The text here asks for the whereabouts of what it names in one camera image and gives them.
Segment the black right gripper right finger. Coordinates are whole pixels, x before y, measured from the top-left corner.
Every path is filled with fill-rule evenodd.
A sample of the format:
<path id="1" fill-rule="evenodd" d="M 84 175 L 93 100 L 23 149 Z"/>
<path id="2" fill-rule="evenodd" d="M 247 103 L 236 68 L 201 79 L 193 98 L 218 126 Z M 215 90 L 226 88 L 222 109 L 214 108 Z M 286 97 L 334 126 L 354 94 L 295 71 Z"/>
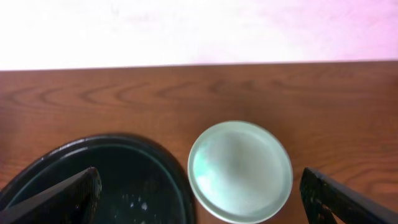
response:
<path id="1" fill-rule="evenodd" d="M 322 174 L 306 167 L 300 194 L 309 223 L 397 223 L 397 213 Z"/>

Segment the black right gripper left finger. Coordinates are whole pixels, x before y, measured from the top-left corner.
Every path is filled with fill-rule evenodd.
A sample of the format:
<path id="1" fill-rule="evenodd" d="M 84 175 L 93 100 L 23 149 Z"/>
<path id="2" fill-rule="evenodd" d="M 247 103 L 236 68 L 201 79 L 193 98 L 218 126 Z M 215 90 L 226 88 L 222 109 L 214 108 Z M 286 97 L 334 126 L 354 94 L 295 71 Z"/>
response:
<path id="1" fill-rule="evenodd" d="M 1 211 L 1 223 L 92 223 L 102 190 L 89 167 L 43 192 Z"/>

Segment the pale green plate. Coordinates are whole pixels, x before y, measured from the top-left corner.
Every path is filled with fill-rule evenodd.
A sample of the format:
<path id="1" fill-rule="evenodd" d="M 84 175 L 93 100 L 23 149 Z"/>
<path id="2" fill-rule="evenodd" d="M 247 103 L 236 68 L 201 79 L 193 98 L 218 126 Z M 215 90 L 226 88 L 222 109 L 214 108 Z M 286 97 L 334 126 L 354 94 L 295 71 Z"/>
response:
<path id="1" fill-rule="evenodd" d="M 290 157 L 266 129 L 245 121 L 218 123 L 199 135 L 188 157 L 194 196 L 228 223 L 260 223 L 288 201 L 294 175 Z"/>

